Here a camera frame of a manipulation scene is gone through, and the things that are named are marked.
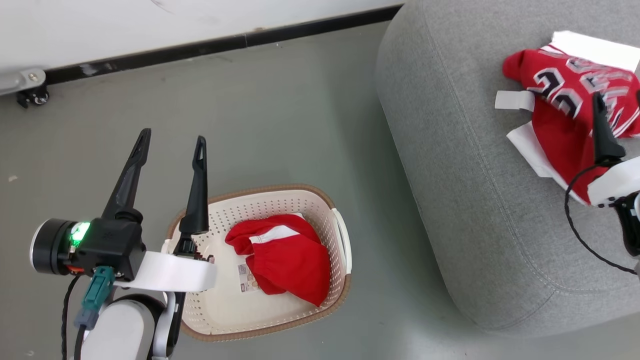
green led light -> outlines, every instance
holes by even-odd
[[[77,247],[80,242],[84,239],[86,231],[89,230],[90,222],[81,222],[74,226],[71,232],[71,245]]]

black cable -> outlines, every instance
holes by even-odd
[[[580,171],[574,178],[573,180],[571,180],[571,182],[569,183],[569,186],[567,186],[566,188],[566,192],[564,193],[564,213],[566,215],[566,219],[567,221],[569,221],[569,226],[571,227],[571,230],[573,231],[573,233],[575,234],[575,237],[578,238],[578,241],[580,241],[580,243],[582,244],[582,246],[584,246],[587,250],[589,250],[590,253],[592,253],[596,258],[604,261],[605,263],[607,263],[610,266],[613,266],[614,268],[617,268],[618,270],[622,270],[624,272],[628,272],[630,274],[634,274],[637,275],[636,271],[630,268],[625,268],[624,266],[618,265],[616,263],[613,263],[605,258],[603,258],[600,254],[598,254],[597,252],[595,252],[591,247],[589,247],[589,245],[587,245],[586,242],[584,242],[584,240],[580,237],[580,234],[578,234],[578,230],[575,229],[575,226],[573,224],[573,220],[571,219],[571,215],[569,215],[569,196],[571,194],[571,190],[573,188],[573,186],[575,185],[575,182],[578,181],[578,179],[580,179],[581,176],[583,176],[584,174],[586,174],[587,172],[600,167],[601,165],[593,165],[590,166],[582,171]]]
[[[74,360],[80,360],[80,356],[82,355],[82,342],[84,340],[84,331],[86,330],[86,325],[80,325],[80,329],[78,329],[78,335],[76,336],[76,347],[74,350]]]
[[[69,308],[69,297],[74,290],[74,286],[80,279],[80,276],[76,276],[71,280],[67,293],[65,294],[65,300],[62,305],[62,360],[67,360],[67,313]]]

white wall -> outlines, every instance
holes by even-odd
[[[0,0],[0,71],[51,69],[399,0]]]

basket rim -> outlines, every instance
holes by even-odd
[[[331,198],[329,198],[329,196],[327,194],[325,194],[322,190],[316,188],[315,186],[311,186],[311,185],[307,185],[307,184],[272,185],[272,186],[263,186],[263,187],[260,187],[260,188],[252,188],[252,189],[242,190],[242,191],[239,191],[239,192],[232,192],[232,193],[227,193],[227,194],[220,195],[220,196],[210,197],[209,199],[207,199],[207,204],[212,204],[214,202],[220,202],[220,201],[224,201],[224,200],[233,199],[234,197],[242,197],[242,196],[253,195],[253,194],[257,194],[257,193],[278,192],[278,191],[286,191],[286,190],[304,190],[304,191],[312,192],[312,193],[318,195],[323,201],[325,201],[325,203],[329,206],[329,208],[335,209],[335,206],[333,205],[333,201],[331,200]],[[182,218],[184,217],[185,214],[186,214],[186,209],[183,209],[173,219],[173,221],[171,222],[171,225],[169,225],[169,229],[167,231],[167,236],[166,236],[167,239],[170,239],[170,238],[173,237],[173,233],[175,232],[175,228],[178,226],[178,223],[180,222],[180,220],[182,220]],[[340,293],[340,296],[338,297],[338,299],[330,307],[327,307],[326,309],[324,309],[324,310],[322,310],[322,311],[320,311],[318,313],[315,313],[315,314],[312,314],[312,315],[308,315],[308,316],[305,316],[303,318],[300,318],[300,319],[297,319],[297,320],[293,320],[291,322],[281,323],[279,325],[269,326],[269,327],[265,327],[263,329],[241,331],[241,332],[233,332],[233,333],[230,333],[230,334],[209,334],[209,335],[207,335],[207,334],[202,334],[200,332],[197,332],[197,331],[193,330],[192,328],[189,327],[189,325],[187,325],[186,322],[184,322],[184,320],[181,320],[182,321],[182,325],[181,325],[180,328],[181,328],[182,331],[184,331],[187,335],[191,336],[192,338],[200,340],[200,341],[207,341],[207,342],[240,340],[240,339],[248,339],[248,338],[254,338],[256,336],[272,334],[274,332],[278,332],[278,331],[292,329],[294,327],[302,326],[302,325],[305,325],[307,323],[314,322],[316,320],[320,320],[320,319],[322,319],[324,317],[327,317],[327,316],[331,315],[336,310],[338,310],[338,308],[342,305],[342,303],[344,303],[344,301],[345,301],[345,299],[347,297],[347,294],[349,293],[350,287],[351,287],[351,274],[347,274],[345,276],[345,278],[344,278],[344,286],[342,287],[342,291]]]

clothing tag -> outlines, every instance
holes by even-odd
[[[246,264],[238,265],[238,275],[240,275],[240,291],[243,293],[250,293],[252,291],[260,290],[258,282],[255,280],[255,276],[251,274],[249,266]]]
[[[498,91],[495,94],[495,108],[505,110],[529,110],[533,111],[535,96],[532,92],[523,91]]]

